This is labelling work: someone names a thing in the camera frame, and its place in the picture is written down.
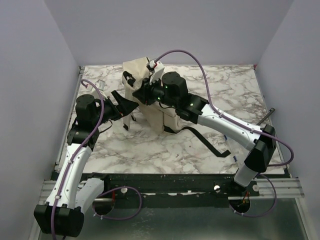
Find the cream canvas backpack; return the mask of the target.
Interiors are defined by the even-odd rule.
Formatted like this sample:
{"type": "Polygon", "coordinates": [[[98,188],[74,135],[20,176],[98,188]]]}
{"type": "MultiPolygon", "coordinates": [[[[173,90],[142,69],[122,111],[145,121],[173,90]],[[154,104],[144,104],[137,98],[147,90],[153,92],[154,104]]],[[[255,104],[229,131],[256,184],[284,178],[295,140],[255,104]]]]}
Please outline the cream canvas backpack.
{"type": "Polygon", "coordinates": [[[180,125],[180,120],[197,124],[208,100],[190,93],[186,80],[175,71],[162,71],[159,78],[150,83],[148,62],[147,57],[123,62],[122,83],[125,98],[138,103],[140,112],[156,133],[178,134],[189,130],[216,157],[228,157],[231,154],[229,150],[219,152],[195,128],[180,125]]]}

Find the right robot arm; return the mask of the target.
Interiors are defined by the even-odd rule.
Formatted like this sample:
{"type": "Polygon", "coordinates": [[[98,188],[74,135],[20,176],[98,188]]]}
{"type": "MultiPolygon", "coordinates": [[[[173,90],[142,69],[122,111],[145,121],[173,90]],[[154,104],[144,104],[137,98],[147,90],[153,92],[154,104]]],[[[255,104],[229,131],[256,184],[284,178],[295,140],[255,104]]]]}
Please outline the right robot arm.
{"type": "Polygon", "coordinates": [[[174,71],[165,73],[154,83],[143,79],[140,89],[132,95],[147,106],[159,102],[174,108],[181,119],[214,129],[248,150],[230,183],[234,195],[243,195],[254,177],[266,171],[276,149],[275,129],[271,125],[261,128],[213,109],[207,99],[190,93],[186,80],[174,71]]]}

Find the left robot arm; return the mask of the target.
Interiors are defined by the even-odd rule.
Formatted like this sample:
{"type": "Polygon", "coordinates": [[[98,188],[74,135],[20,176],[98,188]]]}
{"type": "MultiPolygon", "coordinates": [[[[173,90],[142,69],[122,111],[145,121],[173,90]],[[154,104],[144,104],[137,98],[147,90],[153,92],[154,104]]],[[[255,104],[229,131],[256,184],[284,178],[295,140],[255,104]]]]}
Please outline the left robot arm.
{"type": "Polygon", "coordinates": [[[34,209],[34,217],[44,234],[55,239],[58,235],[77,237],[84,225],[85,213],[96,197],[107,197],[111,185],[91,178],[81,189],[84,167],[100,135],[99,126],[107,121],[117,121],[130,115],[139,104],[118,94],[111,93],[117,104],[100,95],[83,94],[76,99],[76,118],[67,134],[65,160],[55,185],[44,204],[34,209]]]}

